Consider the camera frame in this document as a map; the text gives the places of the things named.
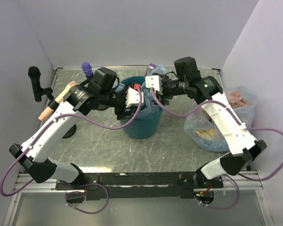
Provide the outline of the light blue trash bag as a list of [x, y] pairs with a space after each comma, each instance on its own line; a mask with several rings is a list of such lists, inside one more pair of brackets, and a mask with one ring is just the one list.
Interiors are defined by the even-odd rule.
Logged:
[[[168, 70], [164, 66], [157, 65], [157, 67], [151, 71], [150, 75], [152, 75], [153, 73], [166, 74], [167, 72]], [[143, 83], [141, 84], [141, 90], [144, 93], [144, 105], [140, 109], [136, 119], [146, 119], [152, 117], [160, 110], [160, 107], [153, 103], [154, 99], [150, 94], [149, 90], [145, 87], [145, 79], [143, 79]]]

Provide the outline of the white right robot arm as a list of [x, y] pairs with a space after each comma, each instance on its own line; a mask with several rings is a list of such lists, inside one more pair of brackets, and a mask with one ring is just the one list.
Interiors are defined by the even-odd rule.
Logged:
[[155, 102], [164, 107], [165, 100], [187, 95], [209, 115], [229, 147], [227, 154], [204, 164], [196, 171], [197, 184], [205, 188], [219, 176], [237, 175], [255, 160], [267, 145], [264, 140], [257, 140], [248, 131], [246, 124], [230, 106], [217, 80], [212, 76], [201, 76], [194, 58], [188, 56], [178, 59], [174, 65], [175, 80], [166, 74], [154, 74], [146, 80], [146, 87]]

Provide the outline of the teal plastic trash bin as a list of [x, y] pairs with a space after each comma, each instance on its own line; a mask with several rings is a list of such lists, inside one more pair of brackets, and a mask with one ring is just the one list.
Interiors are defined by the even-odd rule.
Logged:
[[[121, 81], [123, 85], [131, 85], [132, 83], [142, 85], [144, 76], [133, 76]], [[152, 117], [146, 119], [136, 119], [128, 126], [123, 128], [123, 131], [130, 137], [136, 139], [144, 139], [150, 137], [157, 129], [159, 120], [163, 110], [160, 108], [159, 112]]]

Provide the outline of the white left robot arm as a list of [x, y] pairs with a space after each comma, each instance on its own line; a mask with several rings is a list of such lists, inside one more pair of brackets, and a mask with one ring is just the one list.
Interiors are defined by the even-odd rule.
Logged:
[[141, 108], [143, 93], [139, 87], [125, 86], [117, 91], [119, 87], [117, 73], [105, 67], [86, 75], [86, 80], [81, 83], [70, 84], [62, 99], [53, 102], [54, 112], [42, 127], [23, 144], [13, 144], [9, 151], [35, 182], [43, 183], [51, 178], [67, 182], [72, 189], [79, 189], [85, 182], [80, 168], [73, 163], [51, 159], [50, 153], [78, 119], [86, 119], [92, 110], [113, 107], [118, 120], [126, 117], [134, 120], [139, 110], [133, 112], [129, 107], [136, 105]]

